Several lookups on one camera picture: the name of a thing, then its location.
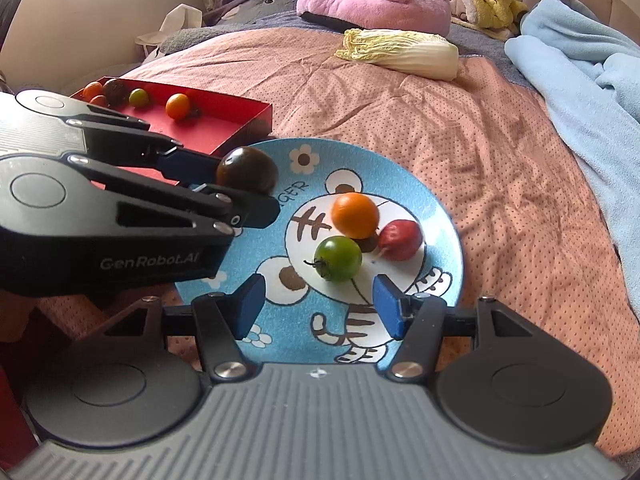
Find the bed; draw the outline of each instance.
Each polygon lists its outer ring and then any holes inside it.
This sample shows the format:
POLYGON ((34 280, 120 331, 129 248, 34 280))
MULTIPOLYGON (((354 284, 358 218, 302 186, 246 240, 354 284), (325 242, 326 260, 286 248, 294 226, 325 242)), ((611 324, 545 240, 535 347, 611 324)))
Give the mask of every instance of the bed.
MULTIPOLYGON (((621 0, 581 1, 640 42, 640 18, 621 0)), ((255 28, 127 76, 270 102, 275 137, 341 140, 411 171, 460 234, 462 303, 496 296, 597 365, 614 391, 598 447, 609 456, 638 449, 640 327, 598 203, 543 98, 495 49, 461 49, 458 77, 445 83, 340 60, 341 44, 331 32, 255 28)), ((166 297, 178 301, 170 289, 166 297)), ((75 337, 104 318, 79 301, 83 308, 51 300, 38 307, 75 337)), ((465 345, 447 341, 442 364, 465 345)), ((188 342, 175 348, 186 358, 193 352, 188 342)))

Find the red box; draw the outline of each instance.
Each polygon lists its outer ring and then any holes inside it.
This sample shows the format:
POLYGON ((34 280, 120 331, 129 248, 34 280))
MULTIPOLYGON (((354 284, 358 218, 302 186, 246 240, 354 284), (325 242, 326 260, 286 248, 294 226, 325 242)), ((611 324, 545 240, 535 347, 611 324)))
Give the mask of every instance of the red box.
MULTIPOLYGON (((104 84, 111 77, 103 77, 104 84)), ((150 131, 180 140, 185 148, 197 152, 223 156, 238 146, 246 146, 264 140, 273 126, 273 107, 268 103, 254 101, 218 92, 196 88, 174 86, 135 79, 119 79, 131 92, 144 89, 151 102, 144 108, 134 108, 127 102, 113 107, 114 110, 131 115, 151 124, 150 131), (174 121, 164 112, 164 105, 174 94, 185 94, 193 108, 199 110, 197 117, 174 121)), ((79 90, 71 97, 82 100, 79 90)), ((156 170, 126 168, 129 171, 163 180, 156 170)))

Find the orange tomato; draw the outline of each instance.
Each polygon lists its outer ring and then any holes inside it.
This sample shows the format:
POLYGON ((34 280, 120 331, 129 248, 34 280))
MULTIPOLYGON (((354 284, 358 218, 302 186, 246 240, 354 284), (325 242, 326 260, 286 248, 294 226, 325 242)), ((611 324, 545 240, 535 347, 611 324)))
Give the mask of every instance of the orange tomato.
POLYGON ((102 94, 102 83, 94 81, 89 83, 82 89, 82 98, 85 101, 91 101, 94 97, 102 94))
POLYGON ((185 94, 174 94, 169 97, 164 110, 173 120, 179 121, 189 115, 191 112, 191 103, 185 94))
POLYGON ((101 106, 104 108, 109 108, 109 102, 104 95, 97 95, 93 99, 89 101, 92 105, 101 106))
POLYGON ((380 212, 368 196, 361 193, 343 193, 331 208, 331 220, 343 235, 364 240, 376 232, 380 212))

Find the blue plate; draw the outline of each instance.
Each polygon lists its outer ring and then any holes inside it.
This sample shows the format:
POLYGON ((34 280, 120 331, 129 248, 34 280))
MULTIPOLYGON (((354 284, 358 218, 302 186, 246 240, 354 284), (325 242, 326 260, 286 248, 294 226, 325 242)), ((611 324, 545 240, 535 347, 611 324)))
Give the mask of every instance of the blue plate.
POLYGON ((264 275, 267 301, 247 338, 239 342, 254 362, 379 363, 398 349, 371 306, 376 274, 387 274, 407 294, 429 292, 457 303, 462 289, 460 240, 447 212, 402 167, 357 146, 324 139, 279 139, 255 145, 278 166, 274 195, 282 211, 268 228, 236 229, 216 276, 177 283, 185 302, 212 290, 233 292, 254 272, 264 275), (335 195, 362 192, 380 210, 380 228, 413 219, 425 244, 405 262, 364 252, 350 282, 326 282, 304 263, 318 244, 340 234, 331 222, 335 195))

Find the light blue blanket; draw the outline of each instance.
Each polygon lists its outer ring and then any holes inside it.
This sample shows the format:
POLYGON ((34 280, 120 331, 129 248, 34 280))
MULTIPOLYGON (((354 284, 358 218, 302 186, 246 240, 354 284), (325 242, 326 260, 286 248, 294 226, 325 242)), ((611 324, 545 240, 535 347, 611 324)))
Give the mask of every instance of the light blue blanket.
POLYGON ((504 51, 593 189, 640 319, 640 46, 577 0, 540 1, 521 30, 504 51))

